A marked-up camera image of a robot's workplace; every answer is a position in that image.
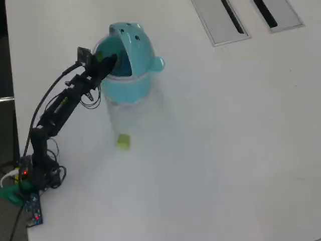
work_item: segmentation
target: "robotic arm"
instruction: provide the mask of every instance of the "robotic arm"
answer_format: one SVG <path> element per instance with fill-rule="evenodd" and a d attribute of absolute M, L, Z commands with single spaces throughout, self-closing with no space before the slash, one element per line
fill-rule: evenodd
<path fill-rule="evenodd" d="M 91 55 L 91 60 L 85 66 L 85 71 L 75 75 L 53 103 L 45 110 L 37 126 L 30 131 L 30 139 L 34 149 L 31 156 L 23 157 L 23 166 L 28 169 L 28 180 L 36 190 L 45 190 L 48 187 L 57 188 L 61 185 L 61 166 L 47 154 L 47 140 L 58 134 L 71 113 L 81 101 L 81 97 L 92 89 L 96 89 L 101 81 L 113 70 L 117 56 L 112 55 L 98 61 Z M 19 188 L 23 189 L 21 178 Z"/>

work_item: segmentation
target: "black cable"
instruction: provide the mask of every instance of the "black cable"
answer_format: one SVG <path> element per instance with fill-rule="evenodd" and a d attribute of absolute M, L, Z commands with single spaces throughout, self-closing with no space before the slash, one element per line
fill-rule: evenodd
<path fill-rule="evenodd" d="M 53 155 L 53 158 L 55 159 L 55 162 L 58 163 L 56 154 L 55 154 L 53 151 L 51 151 L 50 149 L 47 149 L 47 152 L 50 152 L 50 153 Z"/>
<path fill-rule="evenodd" d="M 101 88 L 100 88 L 100 85 L 97 87 L 98 88 L 98 98 L 95 102 L 91 103 L 91 104 L 88 104 L 88 103 L 85 103 L 83 101 L 80 101 L 80 104 L 87 108 L 87 109 L 96 109 L 97 107 L 99 107 L 100 105 L 100 102 L 101 102 Z"/>
<path fill-rule="evenodd" d="M 59 156 L 59 147 L 58 147 L 57 141 L 56 141 L 55 139 L 53 139 L 52 137 L 49 138 L 49 140 L 52 140 L 52 141 L 56 144 L 56 147 L 57 147 L 57 154 L 56 154 L 56 156 L 58 157 L 58 156 Z"/>
<path fill-rule="evenodd" d="M 32 119 L 31 119 L 31 123 L 30 123 L 30 127 L 29 127 L 29 132 L 28 132 L 28 137 L 27 137 L 27 142 L 26 142 L 26 146 L 25 146 L 25 150 L 24 150 L 24 153 L 22 155 L 22 159 L 26 156 L 27 154 L 27 150 L 28 150 L 28 146 L 29 146 L 29 142 L 30 142 L 30 133 L 32 131 L 32 128 L 34 126 L 34 122 L 35 122 L 35 119 L 36 119 L 36 116 L 37 116 L 37 113 L 41 107 L 41 105 L 43 104 L 43 102 L 45 101 L 45 99 L 47 98 L 47 96 L 49 95 L 49 93 L 51 92 L 51 90 L 57 85 L 57 83 L 64 77 L 66 76 L 67 74 L 69 74 L 71 71 L 77 69 L 78 67 L 82 66 L 81 63 L 79 62 L 76 62 L 75 64 L 73 64 L 72 66 L 70 66 L 68 69 L 66 69 L 64 72 L 62 72 L 62 74 L 55 80 L 55 82 L 49 87 L 49 89 L 47 90 L 47 92 L 44 94 L 44 96 L 42 97 L 42 99 L 40 100 L 35 112 L 34 112 L 34 115 L 32 116 Z M 19 185 L 19 189 L 21 190 L 21 192 L 23 194 L 25 194 L 26 192 L 24 191 L 23 187 L 22 187 L 22 184 L 21 184 L 21 176 L 22 176 L 22 173 L 21 173 L 21 167 L 19 168 L 19 172 L 18 172 L 18 185 Z"/>
<path fill-rule="evenodd" d="M 18 224 L 18 221 L 19 221 L 19 217 L 20 217 L 23 209 L 24 209 L 24 204 L 20 207 L 20 209 L 19 209 L 19 211 L 17 213 L 16 221 L 15 221 L 14 227 L 13 227 L 13 229 L 11 231 L 11 235 L 10 235 L 9 241 L 13 241 L 13 239 L 14 239 L 14 235 L 15 235 L 15 232 L 16 232 L 16 229 L 17 229 L 17 224 Z"/>
<path fill-rule="evenodd" d="M 65 178 L 66 178 L 67 168 L 65 168 L 64 166 L 59 166 L 58 169 L 60 169 L 60 168 L 62 168 L 62 169 L 64 170 L 64 175 L 63 175 L 63 177 L 62 177 L 62 179 L 61 179 L 60 184 L 59 184 L 59 185 L 56 185 L 56 186 L 51 186 L 52 189 L 56 189 L 56 188 L 60 187 L 61 184 L 64 182 L 64 180 L 65 180 Z"/>

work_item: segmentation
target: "green sponge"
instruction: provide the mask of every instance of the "green sponge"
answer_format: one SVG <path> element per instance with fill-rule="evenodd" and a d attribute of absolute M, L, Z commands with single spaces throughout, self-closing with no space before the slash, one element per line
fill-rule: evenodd
<path fill-rule="evenodd" d="M 130 136 L 126 134 L 119 134 L 117 145 L 120 148 L 128 150 L 130 147 Z"/>

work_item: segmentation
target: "plastic container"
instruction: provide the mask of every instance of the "plastic container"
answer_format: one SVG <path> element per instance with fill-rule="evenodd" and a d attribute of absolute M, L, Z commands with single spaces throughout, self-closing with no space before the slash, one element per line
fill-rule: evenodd
<path fill-rule="evenodd" d="M 115 68 L 101 84 L 115 139 L 139 133 L 144 105 L 136 104 L 149 96 L 152 74 L 164 69 L 164 60 L 155 56 L 141 25 L 130 23 L 110 25 L 109 35 L 98 42 L 94 53 L 102 58 L 117 55 Z"/>

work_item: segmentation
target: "metal floor vent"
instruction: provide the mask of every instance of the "metal floor vent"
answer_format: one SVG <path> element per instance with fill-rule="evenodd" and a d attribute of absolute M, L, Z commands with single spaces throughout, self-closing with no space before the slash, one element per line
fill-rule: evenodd
<path fill-rule="evenodd" d="M 213 46 L 250 38 L 228 0 L 192 0 Z"/>

